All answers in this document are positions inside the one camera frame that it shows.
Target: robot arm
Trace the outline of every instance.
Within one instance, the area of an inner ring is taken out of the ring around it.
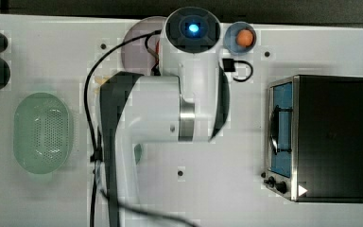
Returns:
[[[227,79],[218,63],[219,34],[219,21],[212,13],[179,9],[164,23],[159,47],[162,76],[122,72],[101,87],[100,129],[110,199],[139,205],[135,145],[208,142],[225,123],[229,90],[222,89]],[[120,218],[114,204],[109,202],[111,226],[135,221],[123,211]]]

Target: white table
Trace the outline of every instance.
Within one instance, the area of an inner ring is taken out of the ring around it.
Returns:
[[[82,106],[85,77],[137,21],[0,15],[9,38],[1,55],[10,84],[0,91],[0,226],[88,226],[92,152]],[[145,145],[139,165],[147,207],[184,214],[201,226],[363,226],[363,204],[292,203],[262,186],[266,144],[266,88],[296,74],[363,76],[363,29],[254,26],[258,43],[242,57],[252,79],[231,83],[230,119],[212,144]],[[264,57],[266,51],[270,57]],[[122,69],[119,52],[97,76]],[[76,141],[51,181],[32,180],[12,151],[13,115],[20,101],[54,92],[72,109]],[[178,169],[184,175],[178,177]],[[96,226],[108,226],[106,202],[98,199]]]

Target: microwave oven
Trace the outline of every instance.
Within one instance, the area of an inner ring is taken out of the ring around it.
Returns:
[[[272,82],[267,119],[268,189],[296,202],[363,203],[363,78]]]

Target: green plastic basket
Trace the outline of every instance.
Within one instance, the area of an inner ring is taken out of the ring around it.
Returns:
[[[50,173],[66,161],[72,148],[72,117],[57,97],[33,94],[17,107],[13,139],[20,166],[34,174]]]

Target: orange ball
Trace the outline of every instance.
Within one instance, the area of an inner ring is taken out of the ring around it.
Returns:
[[[243,47],[248,47],[252,45],[253,40],[254,40],[254,35],[248,29],[241,29],[238,32],[237,37],[235,38],[237,44]]]

